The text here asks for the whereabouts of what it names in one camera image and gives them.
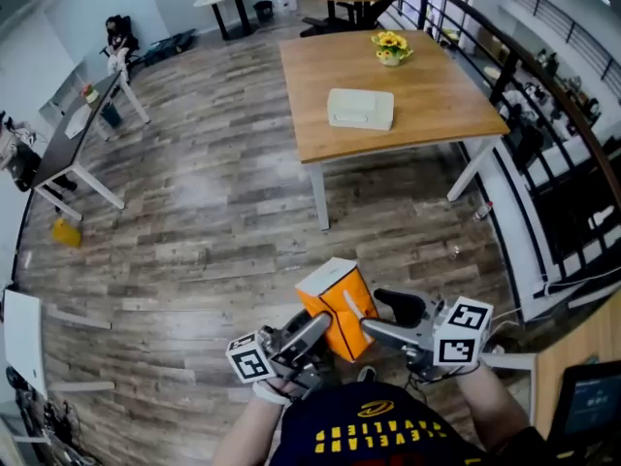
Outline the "white wristband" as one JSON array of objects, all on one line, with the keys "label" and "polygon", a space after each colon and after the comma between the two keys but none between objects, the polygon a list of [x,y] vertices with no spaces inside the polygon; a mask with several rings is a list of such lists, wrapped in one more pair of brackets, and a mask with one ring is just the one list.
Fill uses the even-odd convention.
[{"label": "white wristband", "polygon": [[252,390],[254,394],[267,402],[286,406],[291,402],[291,397],[287,391],[288,382],[282,379],[267,379],[254,382]]}]

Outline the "black backpack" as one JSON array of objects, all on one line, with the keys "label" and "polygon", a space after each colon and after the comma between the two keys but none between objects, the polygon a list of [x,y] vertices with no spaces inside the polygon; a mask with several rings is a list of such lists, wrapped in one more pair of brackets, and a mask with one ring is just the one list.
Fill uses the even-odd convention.
[{"label": "black backpack", "polygon": [[16,153],[8,164],[14,184],[21,192],[28,191],[41,163],[40,155],[24,143],[16,145]]}]

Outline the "white shelf unit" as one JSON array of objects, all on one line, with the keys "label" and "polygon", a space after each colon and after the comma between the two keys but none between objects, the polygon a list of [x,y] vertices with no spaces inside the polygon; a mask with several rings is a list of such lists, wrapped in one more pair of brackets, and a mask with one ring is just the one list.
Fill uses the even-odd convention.
[{"label": "white shelf unit", "polygon": [[84,71],[85,60],[83,59],[39,109],[39,114],[51,128],[55,128],[58,125],[69,109],[70,104],[82,95],[82,88],[86,84],[83,78]]}]

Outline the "sunflower pot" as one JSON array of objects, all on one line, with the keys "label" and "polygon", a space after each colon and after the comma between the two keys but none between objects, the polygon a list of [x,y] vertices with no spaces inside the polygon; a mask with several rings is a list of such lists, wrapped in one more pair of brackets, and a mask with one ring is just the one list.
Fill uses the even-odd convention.
[{"label": "sunflower pot", "polygon": [[381,31],[375,34],[372,42],[376,46],[377,59],[387,67],[399,66],[413,53],[408,41],[393,31]]}]

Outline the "white paper sheet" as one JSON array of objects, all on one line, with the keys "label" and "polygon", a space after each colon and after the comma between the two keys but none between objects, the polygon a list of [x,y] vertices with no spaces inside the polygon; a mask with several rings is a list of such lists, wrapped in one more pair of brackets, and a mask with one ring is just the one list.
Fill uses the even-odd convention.
[{"label": "white paper sheet", "polygon": [[67,126],[64,130],[66,137],[73,140],[84,132],[91,122],[92,109],[86,104],[76,109],[69,117]]}]

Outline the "orange and white box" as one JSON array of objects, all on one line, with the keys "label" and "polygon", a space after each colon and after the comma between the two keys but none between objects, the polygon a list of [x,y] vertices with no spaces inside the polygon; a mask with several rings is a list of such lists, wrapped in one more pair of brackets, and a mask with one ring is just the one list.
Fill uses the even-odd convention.
[{"label": "orange and white box", "polygon": [[363,318],[379,318],[355,260],[332,257],[295,285],[308,313],[326,313],[331,324],[325,338],[332,352],[355,362],[375,341],[361,328]]}]

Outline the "black monitor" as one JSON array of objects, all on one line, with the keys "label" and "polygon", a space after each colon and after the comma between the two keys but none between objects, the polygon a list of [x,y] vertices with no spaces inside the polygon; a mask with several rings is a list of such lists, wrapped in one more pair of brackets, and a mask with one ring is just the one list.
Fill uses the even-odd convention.
[{"label": "black monitor", "polygon": [[619,431],[621,360],[567,368],[547,437],[556,456],[581,463]]}]

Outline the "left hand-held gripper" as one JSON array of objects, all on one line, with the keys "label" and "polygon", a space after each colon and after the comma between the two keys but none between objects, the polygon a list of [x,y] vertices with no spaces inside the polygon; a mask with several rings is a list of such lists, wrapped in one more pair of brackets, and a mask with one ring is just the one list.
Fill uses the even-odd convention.
[{"label": "left hand-held gripper", "polygon": [[336,384],[324,340],[331,323],[329,313],[300,312],[282,329],[263,327],[230,342],[226,357],[242,383],[279,378],[295,385],[294,398],[306,399]]}]

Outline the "black metal railing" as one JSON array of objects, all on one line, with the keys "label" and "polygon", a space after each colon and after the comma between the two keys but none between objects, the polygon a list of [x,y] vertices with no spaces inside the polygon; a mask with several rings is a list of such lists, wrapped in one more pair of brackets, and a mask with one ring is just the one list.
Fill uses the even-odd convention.
[{"label": "black metal railing", "polygon": [[571,92],[467,0],[397,0],[391,23],[427,32],[474,78],[508,133],[492,169],[504,238],[515,225],[525,253],[506,246],[536,293],[621,280],[621,135],[597,138]]}]

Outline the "black long desk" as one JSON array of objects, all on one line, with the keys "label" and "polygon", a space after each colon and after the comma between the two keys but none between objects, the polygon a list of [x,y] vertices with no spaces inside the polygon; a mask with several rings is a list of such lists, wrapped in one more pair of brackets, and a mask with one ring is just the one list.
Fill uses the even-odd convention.
[{"label": "black long desk", "polygon": [[[59,122],[49,139],[48,146],[42,156],[40,166],[32,183],[33,191],[45,198],[62,213],[78,221],[82,220],[82,214],[72,209],[60,198],[54,196],[49,189],[55,179],[65,176],[69,172],[74,173],[116,208],[120,210],[125,208],[124,202],[98,181],[80,162],[87,134],[91,129],[98,127],[97,117],[117,86],[124,92],[142,122],[144,124],[150,123],[147,111],[121,74],[115,73],[108,76],[93,86],[98,92],[98,98],[95,102],[88,104],[82,96],[78,96],[72,102],[67,114]],[[87,113],[84,126],[73,138],[69,138],[66,135],[66,128],[69,126],[74,113],[77,113],[82,107],[86,108]]]}]

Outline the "person's left forearm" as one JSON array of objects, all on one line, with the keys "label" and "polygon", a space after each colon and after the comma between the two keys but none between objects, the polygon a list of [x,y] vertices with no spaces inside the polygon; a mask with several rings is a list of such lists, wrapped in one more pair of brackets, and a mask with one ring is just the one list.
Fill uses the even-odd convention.
[{"label": "person's left forearm", "polygon": [[263,466],[283,410],[283,404],[253,395],[217,447],[212,466]]}]

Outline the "dark small bin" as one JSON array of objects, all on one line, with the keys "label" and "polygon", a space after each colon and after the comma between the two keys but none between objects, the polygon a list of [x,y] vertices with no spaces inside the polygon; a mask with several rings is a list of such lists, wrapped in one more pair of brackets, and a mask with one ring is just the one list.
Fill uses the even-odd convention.
[{"label": "dark small bin", "polygon": [[117,129],[122,123],[122,118],[112,102],[107,102],[101,108],[100,116],[112,129]]}]

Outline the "square wooden table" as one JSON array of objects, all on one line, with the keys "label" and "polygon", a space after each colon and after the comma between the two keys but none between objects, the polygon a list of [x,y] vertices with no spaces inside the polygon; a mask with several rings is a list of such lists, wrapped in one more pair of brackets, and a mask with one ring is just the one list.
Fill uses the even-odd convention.
[{"label": "square wooden table", "polygon": [[[310,174],[320,229],[330,227],[323,167],[349,157],[475,140],[477,151],[447,193],[461,196],[508,132],[474,81],[422,31],[405,31],[413,48],[399,66],[376,57],[372,32],[356,31],[282,41],[280,57],[301,163]],[[331,126],[332,88],[394,94],[390,131]]]}]

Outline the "white tissue box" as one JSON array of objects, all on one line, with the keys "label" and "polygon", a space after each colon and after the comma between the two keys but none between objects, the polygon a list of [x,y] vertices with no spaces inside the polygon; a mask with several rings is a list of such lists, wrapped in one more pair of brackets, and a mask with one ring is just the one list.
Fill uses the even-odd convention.
[{"label": "white tissue box", "polygon": [[332,88],[327,101],[328,122],[334,127],[390,131],[394,100],[390,92]]}]

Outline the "person's right forearm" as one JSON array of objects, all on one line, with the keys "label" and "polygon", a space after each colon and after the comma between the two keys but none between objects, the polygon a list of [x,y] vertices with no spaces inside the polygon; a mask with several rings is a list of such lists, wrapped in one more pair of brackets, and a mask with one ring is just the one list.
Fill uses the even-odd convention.
[{"label": "person's right forearm", "polygon": [[485,364],[459,373],[457,385],[470,409],[474,429],[486,450],[503,446],[530,426],[524,409]]}]

